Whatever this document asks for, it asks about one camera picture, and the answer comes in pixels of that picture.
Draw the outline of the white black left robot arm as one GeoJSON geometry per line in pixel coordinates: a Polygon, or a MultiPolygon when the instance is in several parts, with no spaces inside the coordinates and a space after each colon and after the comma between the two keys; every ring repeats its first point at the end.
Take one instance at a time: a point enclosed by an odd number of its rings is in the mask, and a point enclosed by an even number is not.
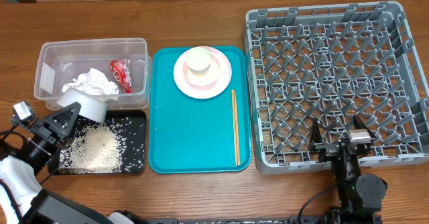
{"type": "Polygon", "coordinates": [[[106,217],[93,209],[44,188],[36,174],[71,143],[79,117],[103,122],[104,103],[71,102],[42,119],[25,101],[14,104],[13,127],[1,132],[1,207],[8,223],[145,223],[130,211],[115,211],[106,217]],[[6,142],[15,128],[32,133],[20,148],[6,142]]]}

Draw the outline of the white napkin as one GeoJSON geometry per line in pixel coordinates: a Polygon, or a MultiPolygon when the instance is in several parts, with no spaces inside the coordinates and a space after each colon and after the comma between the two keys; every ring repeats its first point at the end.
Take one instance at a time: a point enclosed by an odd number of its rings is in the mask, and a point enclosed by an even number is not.
{"type": "Polygon", "coordinates": [[[87,73],[79,74],[77,78],[72,79],[72,82],[66,83],[62,87],[62,92],[65,93],[69,88],[78,89],[86,94],[102,97],[102,101],[117,100],[119,87],[113,81],[109,81],[103,72],[95,68],[91,68],[87,73]]]}

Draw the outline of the red snack wrapper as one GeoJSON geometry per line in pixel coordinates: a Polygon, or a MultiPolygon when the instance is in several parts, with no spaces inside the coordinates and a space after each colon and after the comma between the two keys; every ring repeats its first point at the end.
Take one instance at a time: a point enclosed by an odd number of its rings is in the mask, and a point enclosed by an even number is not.
{"type": "Polygon", "coordinates": [[[116,81],[122,86],[125,93],[132,93],[131,63],[128,59],[112,60],[109,64],[116,81]]]}

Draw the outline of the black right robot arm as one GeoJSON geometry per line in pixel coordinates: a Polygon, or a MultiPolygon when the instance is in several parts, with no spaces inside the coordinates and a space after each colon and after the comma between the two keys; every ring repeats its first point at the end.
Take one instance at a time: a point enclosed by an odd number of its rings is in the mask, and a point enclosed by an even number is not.
{"type": "Polygon", "coordinates": [[[352,130],[347,136],[332,144],[322,142],[318,121],[312,121],[308,150],[318,153],[320,162],[329,162],[335,185],[316,194],[306,201],[298,213],[302,221],[304,209],[315,199],[338,190],[338,207],[329,208],[318,219],[319,223],[381,223],[376,215],[382,207],[388,185],[386,181],[374,174],[362,174],[359,156],[366,156],[371,151],[375,134],[361,121],[358,115],[353,116],[352,130]]]}

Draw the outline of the grey bowl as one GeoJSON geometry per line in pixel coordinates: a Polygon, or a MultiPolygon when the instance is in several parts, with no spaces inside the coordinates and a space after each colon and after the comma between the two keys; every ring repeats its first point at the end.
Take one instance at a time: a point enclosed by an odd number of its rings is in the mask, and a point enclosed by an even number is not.
{"type": "Polygon", "coordinates": [[[69,88],[57,100],[57,104],[61,107],[66,107],[73,103],[79,103],[81,105],[79,111],[80,116],[100,123],[105,120],[107,104],[78,89],[69,88]]]}

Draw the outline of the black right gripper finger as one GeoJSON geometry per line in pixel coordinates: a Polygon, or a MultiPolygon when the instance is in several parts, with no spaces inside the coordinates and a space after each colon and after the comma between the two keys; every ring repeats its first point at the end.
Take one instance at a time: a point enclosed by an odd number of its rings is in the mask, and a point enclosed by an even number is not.
{"type": "Polygon", "coordinates": [[[310,135],[310,142],[313,144],[321,144],[322,136],[320,134],[320,128],[318,126],[318,120],[314,118],[312,120],[312,131],[310,135]]]}
{"type": "Polygon", "coordinates": [[[375,134],[362,122],[357,114],[353,115],[353,126],[355,129],[365,129],[370,135],[371,139],[376,140],[375,134]]]}

